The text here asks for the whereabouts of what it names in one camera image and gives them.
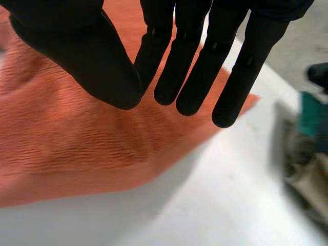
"orange cloth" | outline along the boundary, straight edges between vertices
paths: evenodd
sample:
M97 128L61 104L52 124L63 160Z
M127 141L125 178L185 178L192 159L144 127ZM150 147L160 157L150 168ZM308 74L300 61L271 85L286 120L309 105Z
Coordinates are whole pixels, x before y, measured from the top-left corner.
M146 31L139 1L105 1L104 9L134 60ZM7 13L0 14L7 25ZM0 72L0 207L140 186L219 130L211 113L224 70L192 117L157 104L156 81L140 105L121 111L89 96L11 28L8 35ZM249 96L243 112L256 100Z

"green object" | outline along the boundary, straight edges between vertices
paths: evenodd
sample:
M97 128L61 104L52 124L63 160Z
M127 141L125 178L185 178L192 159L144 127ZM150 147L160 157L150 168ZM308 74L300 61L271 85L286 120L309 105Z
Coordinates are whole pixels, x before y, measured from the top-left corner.
M309 92L301 92L302 110L298 130L310 137L316 137L317 128L323 120L323 104Z

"textured fabric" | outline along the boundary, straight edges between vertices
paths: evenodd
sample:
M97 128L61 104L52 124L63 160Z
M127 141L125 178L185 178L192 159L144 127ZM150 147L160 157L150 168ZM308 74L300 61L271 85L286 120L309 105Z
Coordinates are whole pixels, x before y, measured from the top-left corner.
M133 59L146 31L139 2L105 1L104 9ZM124 191L153 180L219 130L211 113L227 77L221 70L192 117L157 104L155 83L135 109L122 111L88 95L10 28L0 71L0 207ZM256 100L249 96L243 112Z

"black glove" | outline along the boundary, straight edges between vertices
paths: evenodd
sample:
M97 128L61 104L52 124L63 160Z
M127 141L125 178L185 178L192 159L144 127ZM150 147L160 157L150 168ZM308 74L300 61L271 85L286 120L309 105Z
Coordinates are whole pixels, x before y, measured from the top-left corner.
M106 14L104 0L0 0L15 32L92 96L120 109L141 100L140 78Z
M248 10L252 14L245 42L220 98L212 120L218 127L231 126L244 104L272 47L283 37L289 21L302 17L313 0L285 1L214 0L209 16L208 36L180 94L192 59L199 45L204 18L211 0L140 0L147 33L134 66L145 92L155 76L169 44L176 7L177 35L154 97L162 105L177 97L177 110L186 116L195 114L207 96L233 44L238 27Z

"fingertip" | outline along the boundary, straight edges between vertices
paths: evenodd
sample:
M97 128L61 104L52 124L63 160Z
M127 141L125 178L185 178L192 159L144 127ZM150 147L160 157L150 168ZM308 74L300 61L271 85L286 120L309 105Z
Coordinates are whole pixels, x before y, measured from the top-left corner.
M229 128L236 122L236 117L229 114L220 114L217 110L212 113L212 121L219 128Z

